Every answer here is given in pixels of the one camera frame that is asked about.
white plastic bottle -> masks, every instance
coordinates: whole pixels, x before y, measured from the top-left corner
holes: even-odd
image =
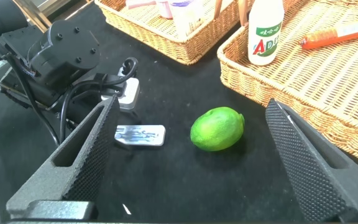
[[[284,19],[283,0],[255,0],[249,14],[248,58],[254,65],[267,65],[277,54]]]

black cable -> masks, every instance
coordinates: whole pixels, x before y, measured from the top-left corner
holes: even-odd
[[[43,124],[47,127],[49,133],[53,137],[53,141],[55,142],[55,144],[57,146],[59,146],[59,144],[60,144],[59,143],[59,138],[57,137],[55,130],[53,130],[53,128],[50,125],[50,123],[48,122],[48,120],[45,118],[45,116],[41,113],[40,109],[38,108],[37,103],[34,100],[34,96],[33,96],[33,93],[31,91],[31,88],[29,86],[29,83],[27,82],[27,80],[23,76],[22,70],[17,65],[16,59],[1,44],[0,44],[0,54],[4,55],[3,58],[5,60],[7,60],[9,64],[11,64],[12,69],[15,71],[15,73],[16,73],[18,79],[19,79],[19,82],[22,85],[24,93],[27,95],[34,112],[41,119]]]
[[[101,83],[98,82],[98,81],[83,81],[83,82],[77,83],[75,86],[73,86],[73,88],[71,90],[68,91],[68,93],[67,93],[67,95],[65,97],[65,100],[63,102],[62,112],[60,113],[60,142],[63,142],[66,139],[67,108],[68,108],[68,105],[69,105],[69,103],[71,101],[71,98],[74,96],[75,92],[78,89],[80,89],[81,87],[88,86],[88,85],[95,85],[95,86],[102,86],[102,87],[105,87],[105,88],[112,88],[114,85],[121,84],[121,83],[127,81],[128,79],[132,78],[134,75],[136,75],[137,64],[138,64],[138,61],[137,61],[136,58],[129,57],[122,64],[122,66],[124,67],[124,70],[128,69],[129,67],[131,68],[125,74],[124,77],[120,77],[118,80],[115,80],[115,81],[102,83],[102,85],[100,85]]]
[[[55,130],[53,130],[52,126],[50,125],[50,123],[48,122],[48,120],[45,118],[45,116],[41,113],[39,107],[37,106],[37,103],[34,100],[34,95],[31,91],[31,88],[29,86],[29,83],[27,82],[27,80],[25,79],[25,76],[23,74],[23,71],[19,68],[19,66],[17,65],[16,59],[14,58],[14,56],[11,53],[8,53],[7,55],[4,56],[4,59],[7,60],[11,66],[12,69],[15,71],[17,78],[19,79],[20,84],[22,85],[22,88],[24,90],[24,93],[27,95],[30,104],[34,110],[34,112],[36,113],[36,115],[41,119],[41,121],[43,122],[43,124],[47,127],[50,135],[53,138],[53,141],[55,142],[56,146],[59,146],[59,138],[56,135]]]

orange sausage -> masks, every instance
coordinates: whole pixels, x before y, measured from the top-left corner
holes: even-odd
[[[315,49],[355,38],[358,38],[358,21],[307,34],[301,46],[302,49]]]

black tabletop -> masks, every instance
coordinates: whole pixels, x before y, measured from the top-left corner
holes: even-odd
[[[97,201],[100,220],[303,220],[269,133],[265,109],[220,82],[216,51],[222,42],[196,65],[185,66],[106,24],[96,5],[90,5],[73,20],[91,30],[101,44],[98,71],[116,74],[127,57],[138,58],[140,94],[136,110],[144,124],[162,124],[167,129],[162,147],[138,147],[133,156],[112,151]],[[201,151],[190,141],[191,125],[218,106],[231,107],[244,115],[244,137],[225,151]],[[54,115],[47,117],[57,128]],[[9,219],[6,202],[54,149],[34,112],[0,94],[2,221]]]

pink item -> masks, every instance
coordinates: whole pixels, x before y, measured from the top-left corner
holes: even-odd
[[[155,0],[126,0],[128,9],[133,9],[139,6],[151,6],[155,4]]]
[[[172,19],[171,9],[169,8],[169,3],[167,0],[156,0],[157,7],[160,11],[162,17],[167,19]]]

